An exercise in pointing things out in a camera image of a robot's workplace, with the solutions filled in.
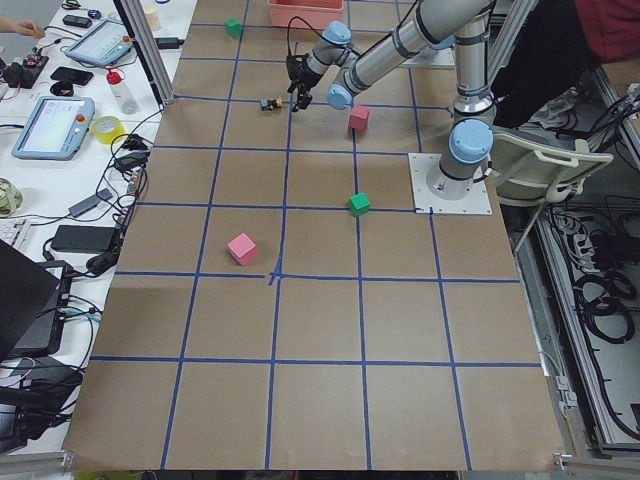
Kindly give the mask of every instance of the person's hand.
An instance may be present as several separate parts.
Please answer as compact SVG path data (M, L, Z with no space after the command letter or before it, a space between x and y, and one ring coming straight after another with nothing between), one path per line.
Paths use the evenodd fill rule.
M17 20L15 22L13 31L27 37L44 37L44 30L34 20Z

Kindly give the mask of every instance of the pink cube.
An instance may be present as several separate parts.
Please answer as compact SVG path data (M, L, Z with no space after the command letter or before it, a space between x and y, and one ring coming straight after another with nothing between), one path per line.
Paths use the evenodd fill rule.
M229 247L229 252L236 259L236 262L242 266L253 262L258 256L258 246L246 233L241 233L231 240L227 247Z
M349 115L349 128L355 128L356 130L367 128L370 113L371 109L369 107L354 105L351 109L351 115Z

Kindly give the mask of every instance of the blue tape grid line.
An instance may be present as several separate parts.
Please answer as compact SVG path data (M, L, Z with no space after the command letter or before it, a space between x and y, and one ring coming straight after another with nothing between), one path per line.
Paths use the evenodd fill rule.
M456 372L455 357L453 354L453 342L451 340L451 329L449 328L449 316L447 313L447 302L444 292L444 282L442 281L442 270L440 268L440 252L438 250L438 238L436 235L436 226L433 219L433 210L429 213L429 226L431 228L431 239L433 241L433 253L436 262L436 272L438 273L438 287L440 290L440 303L442 304L442 317L444 318L444 327L447 335L447 347L449 349L449 360L451 362L451 374L453 376L453 389L456 397L456 406L458 407L458 420L460 422L460 434L462 436L462 446L464 448L464 456L467 462L467 470L472 470L471 453L469 452L469 441L467 439L467 429L464 424L464 412L462 411L462 400L460 398L460 385L458 384L458 374Z
M211 59L197 59L197 61L201 61L201 60L211 60ZM231 103L254 103L257 104L258 102L254 99L249 99L249 98L231 98L229 100L225 99L225 98L219 98L219 97L207 97L207 96L201 96L201 95L183 95L183 94L176 94L175 98L184 98L185 100L202 100L205 102L231 102ZM285 105L293 105L293 101L283 101L283 103ZM315 101L313 102L313 105L316 106L324 106L324 107L330 107L328 102L323 102L323 101ZM367 103L367 105L371 106L371 107L376 107L376 108L390 108L390 109L394 109L394 110L443 110L446 112L450 112L450 108L446 107L446 106L437 106L437 105L394 105L391 103Z
M218 207L218 208L247 208L253 210L319 210L346 212L347 207L318 207L311 205L251 205L251 204L232 204L232 203L177 203L177 202L138 202L138 205L146 205L151 207ZM372 208L371 212L392 212L392 213L416 213L415 209L409 208Z
M358 182L358 149L356 146L357 134L351 129L351 138L353 142L353 180L354 191L360 193ZM365 455L367 460L367 470L373 469L371 455L371 430L369 427L369 393L367 386L367 345L366 345L366 329L365 329L365 313L364 313L364 285L362 281L362 234L360 231L360 217L356 217L356 246L358 256L358 309L360 312L360 356L362 358L362 401L364 411L364 440Z
M294 55L298 49L298 44L294 46ZM267 405L267 433L266 433L266 441L265 441L265 453L264 453L264 468L268 470L271 466L271 426L273 423L273 396L275 394L274 382L276 375L276 352L278 348L278 322L279 322L279 313L280 313L280 292L282 286L282 261L284 257L284 246L285 246L285 235L286 235L286 226L287 226L287 195L289 192L289 162L291 160L291 124L293 111L289 109L287 116L287 149L285 153L285 165L284 165L284 182L282 188L282 224L280 225L280 246L278 249L278 260L276 261L276 265L274 267L274 271L271 274L271 280L269 281L269 285L272 285L274 280L278 281L276 287L276 298L275 298L275 312L273 316L273 339L271 343L271 366L269 367L269 392L268 392L268 405Z
M91 355L100 362L158 362L158 363L224 363L258 365L338 365L376 367L454 367L454 368L542 368L538 362L429 362L415 360L303 360L297 358L213 358L213 357L132 357Z
M279 278L300 278L307 280L343 280L362 282L414 282L414 283L497 283L497 284L519 284L519 280L510 278L404 278L404 277L367 277L367 276L340 276L340 275L303 275L282 272L281 264L276 264L270 277ZM117 271L116 275L141 275L158 277L226 277L226 278L266 278L267 275L260 273L205 273L205 272L142 272L142 271Z
M221 147L214 146L189 146L189 145L160 145L155 144L153 148L170 148L174 150L218 150ZM231 150L238 152L286 152L286 148L273 148L273 147L224 147L223 150ZM314 150L310 148L291 148L289 149L291 153L343 153L349 155L351 150ZM395 155L395 156L403 156L406 157L406 153L399 152L380 152L376 150L367 150L362 151L360 153L366 153L367 155Z
M243 15L243 24L246 23L246 19L247 19L247 15L249 12L249 0L245 0L245 4L244 4L244 15ZM222 132L220 133L220 139L219 139L219 145L222 145L224 143L224 135L227 129L227 122L229 120L229 110L231 107L231 97L233 96L233 88L235 86L235 78L236 78L236 74L238 71L238 62L237 59L240 57L240 47L242 45L242 37L240 38L240 41L238 42L238 46L236 48L236 62L233 66L233 73L231 75L231 85L229 87L229 95L227 97L227 108L225 110L225 116L224 116L224 122L222 124ZM216 180L218 177L218 169L220 166L220 156L222 155L222 149L218 149L218 158L216 161L216 167L215 167L215 171L214 171L214 175L213 175L213 180L211 182L211 190L209 193L209 204L213 203L213 194L215 191L215 186L216 186ZM204 228L202 231L202 239L200 241L200 250L198 252L198 262L197 262L197 266L196 266L196 275L195 275L195 279L193 282L193 288L191 291L191 299L189 301L189 309L188 309L188 313L187 313L187 321L185 324L185 328L184 328L184 334L182 337L182 347L180 349L180 358L178 361L178 369L176 372L176 380L175 380L175 384L174 384L174 389L173 389L173 396L171 399L171 409L169 411L169 419L167 421L167 430L166 430L166 434L165 434L165 441L164 441L164 446L162 449L162 460L160 462L160 468L162 470L166 469L167 466L167 457L169 454L169 446L171 444L171 433L172 433L172 429L173 429L173 419L175 417L175 412L176 412L176 407L177 407L177 403L178 403L178 393L180 391L180 381L182 378L182 367L184 364L184 358L185 358L185 353L186 353L186 349L187 349L187 341L189 338L189 329L191 327L191 319L192 319L192 315L193 315L193 309L195 306L195 297L196 297L196 292L198 289L198 281L200 279L200 276L198 275L200 273L200 269L202 267L202 259L204 257L204 250L205 250L205 246L206 246L206 241L207 241L207 230L209 228L209 221L211 219L211 206L207 207L207 215L205 217L205 221L204 221Z

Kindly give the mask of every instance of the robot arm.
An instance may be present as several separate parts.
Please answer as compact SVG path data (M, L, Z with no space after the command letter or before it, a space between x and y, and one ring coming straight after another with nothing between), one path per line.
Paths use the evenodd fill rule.
M456 34L459 96L455 109L462 115L480 115L491 108L486 84L485 48L487 23L495 0L420 0L413 17L392 30L380 42L361 54L351 43L351 32L340 22L332 22L311 54L289 55L287 69L296 89L294 110L311 102L310 89L331 65L340 71L327 100L344 109L353 98L423 48L434 46Z
M294 111L305 109L316 86L331 65L340 71L327 101L339 110L352 107L354 97L425 47L455 34L458 95L449 148L429 171L426 186L447 201L462 199L474 183L474 173L493 143L488 123L493 100L487 86L487 25L495 0L419 0L411 19L392 30L364 53L351 43L351 32L332 22L311 54L287 56L291 79L288 92L298 91Z

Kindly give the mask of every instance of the chair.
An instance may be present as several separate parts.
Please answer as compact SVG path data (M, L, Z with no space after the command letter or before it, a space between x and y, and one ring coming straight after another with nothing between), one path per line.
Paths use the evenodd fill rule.
M613 155L591 153L586 140L576 140L575 150L545 145L544 139L522 132L494 128L491 162L498 199L515 207L538 206L514 248L524 243L548 203L582 193L584 181L606 167Z

